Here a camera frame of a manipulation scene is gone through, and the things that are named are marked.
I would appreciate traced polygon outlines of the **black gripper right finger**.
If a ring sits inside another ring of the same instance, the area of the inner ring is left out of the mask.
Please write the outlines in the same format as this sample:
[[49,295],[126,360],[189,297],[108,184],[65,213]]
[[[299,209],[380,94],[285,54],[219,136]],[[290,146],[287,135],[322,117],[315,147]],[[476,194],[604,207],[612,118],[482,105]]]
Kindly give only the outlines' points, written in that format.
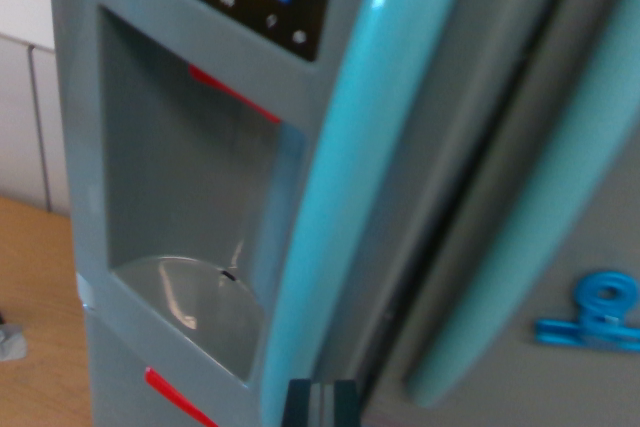
[[323,388],[322,425],[360,427],[360,403],[354,380],[337,380]]

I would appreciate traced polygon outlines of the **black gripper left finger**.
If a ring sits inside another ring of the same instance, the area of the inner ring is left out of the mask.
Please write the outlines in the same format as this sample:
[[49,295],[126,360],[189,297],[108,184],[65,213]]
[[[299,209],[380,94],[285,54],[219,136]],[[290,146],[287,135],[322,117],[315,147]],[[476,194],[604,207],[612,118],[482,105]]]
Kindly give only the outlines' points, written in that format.
[[282,427],[319,427],[321,425],[322,387],[310,379],[289,382]]

